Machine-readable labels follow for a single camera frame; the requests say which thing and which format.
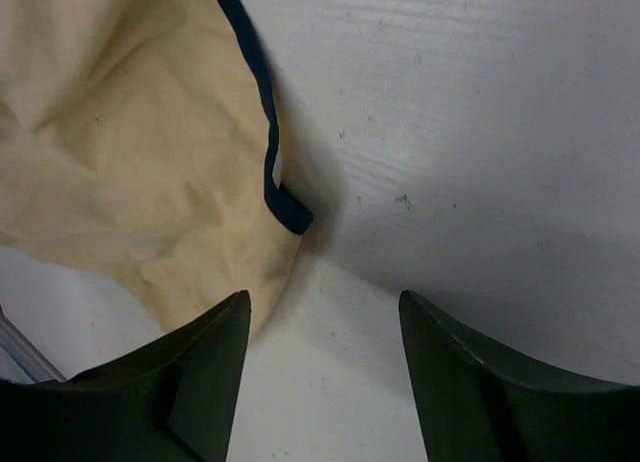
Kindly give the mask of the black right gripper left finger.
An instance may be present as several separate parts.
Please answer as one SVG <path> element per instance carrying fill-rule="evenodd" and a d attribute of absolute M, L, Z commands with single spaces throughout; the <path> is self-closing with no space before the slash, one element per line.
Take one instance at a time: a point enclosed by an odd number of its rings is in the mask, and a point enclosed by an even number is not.
<path fill-rule="evenodd" d="M 1 383 L 4 461 L 224 461 L 247 351 L 247 291 L 70 380 Z"/>

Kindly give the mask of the beige underwear with navy trim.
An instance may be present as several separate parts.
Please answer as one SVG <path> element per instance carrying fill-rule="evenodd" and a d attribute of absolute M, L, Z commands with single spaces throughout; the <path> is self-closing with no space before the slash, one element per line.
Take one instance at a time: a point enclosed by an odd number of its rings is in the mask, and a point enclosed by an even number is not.
<path fill-rule="evenodd" d="M 281 180 L 241 0 L 1 0 L 1 242 L 116 280 L 165 331 L 268 320 L 312 213 Z"/>

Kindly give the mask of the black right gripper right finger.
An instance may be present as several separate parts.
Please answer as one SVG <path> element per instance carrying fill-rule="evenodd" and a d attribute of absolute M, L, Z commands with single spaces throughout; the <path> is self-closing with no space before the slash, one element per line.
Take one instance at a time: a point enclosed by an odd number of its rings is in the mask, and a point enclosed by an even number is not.
<path fill-rule="evenodd" d="M 399 319 L 429 460 L 638 460 L 638 387 L 534 359 L 411 290 Z"/>

